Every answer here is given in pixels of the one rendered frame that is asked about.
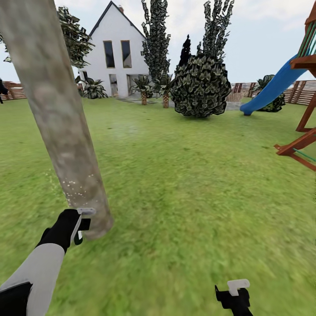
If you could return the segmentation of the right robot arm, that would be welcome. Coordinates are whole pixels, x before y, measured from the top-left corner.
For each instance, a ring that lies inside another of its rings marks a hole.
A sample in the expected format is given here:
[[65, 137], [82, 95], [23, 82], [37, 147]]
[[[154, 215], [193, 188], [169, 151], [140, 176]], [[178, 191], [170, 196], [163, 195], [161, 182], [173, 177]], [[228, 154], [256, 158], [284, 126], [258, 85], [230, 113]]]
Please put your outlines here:
[[246, 287], [250, 282], [246, 279], [228, 281], [228, 291], [215, 291], [216, 299], [222, 302], [224, 309], [231, 309], [234, 316], [253, 316], [250, 312], [249, 299]]

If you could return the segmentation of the pesticide atomizer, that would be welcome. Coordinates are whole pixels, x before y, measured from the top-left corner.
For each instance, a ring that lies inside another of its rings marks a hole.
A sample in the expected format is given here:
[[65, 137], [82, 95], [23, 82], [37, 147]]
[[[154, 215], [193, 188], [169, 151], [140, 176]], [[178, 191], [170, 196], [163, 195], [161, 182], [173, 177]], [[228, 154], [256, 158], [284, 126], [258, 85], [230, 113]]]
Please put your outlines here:
[[74, 243], [76, 245], [82, 244], [82, 242], [83, 242], [82, 231], [81, 230], [77, 231], [73, 239], [74, 239]]

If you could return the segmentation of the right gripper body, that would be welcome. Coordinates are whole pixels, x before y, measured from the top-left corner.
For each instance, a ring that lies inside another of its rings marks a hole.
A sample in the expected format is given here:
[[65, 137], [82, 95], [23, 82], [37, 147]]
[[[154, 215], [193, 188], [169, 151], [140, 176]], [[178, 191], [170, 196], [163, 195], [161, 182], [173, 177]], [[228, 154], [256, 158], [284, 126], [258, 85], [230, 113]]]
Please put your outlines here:
[[221, 298], [221, 302], [224, 309], [231, 309], [232, 311], [237, 305], [245, 305], [246, 307], [250, 307], [248, 293], [245, 289], [238, 289], [238, 296], [232, 296], [228, 291], [219, 291], [219, 297]]

